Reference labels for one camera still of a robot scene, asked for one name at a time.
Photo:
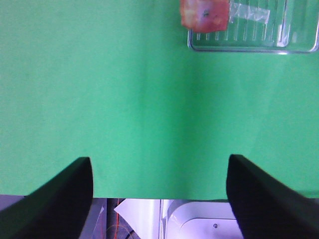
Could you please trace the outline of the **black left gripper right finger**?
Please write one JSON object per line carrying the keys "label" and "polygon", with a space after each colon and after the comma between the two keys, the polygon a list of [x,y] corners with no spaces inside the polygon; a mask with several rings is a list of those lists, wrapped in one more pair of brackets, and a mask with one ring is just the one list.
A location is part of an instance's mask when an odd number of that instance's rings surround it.
{"label": "black left gripper right finger", "polygon": [[317,239],[319,205],[243,155],[229,157],[226,194],[245,239]]}

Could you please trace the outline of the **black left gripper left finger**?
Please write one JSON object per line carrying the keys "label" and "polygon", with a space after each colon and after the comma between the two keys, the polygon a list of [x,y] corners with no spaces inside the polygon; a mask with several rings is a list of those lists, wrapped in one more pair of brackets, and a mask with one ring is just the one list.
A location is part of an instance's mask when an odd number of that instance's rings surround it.
{"label": "black left gripper left finger", "polygon": [[79,157],[47,183],[1,210],[2,239],[78,239],[93,199],[89,157]]}

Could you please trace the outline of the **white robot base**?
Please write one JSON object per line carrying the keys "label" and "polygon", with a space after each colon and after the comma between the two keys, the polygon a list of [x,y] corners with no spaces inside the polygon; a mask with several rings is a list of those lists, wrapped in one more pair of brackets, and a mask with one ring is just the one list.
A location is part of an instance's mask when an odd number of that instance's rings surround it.
{"label": "white robot base", "polygon": [[241,239],[227,201],[125,199],[115,209],[141,239]]}

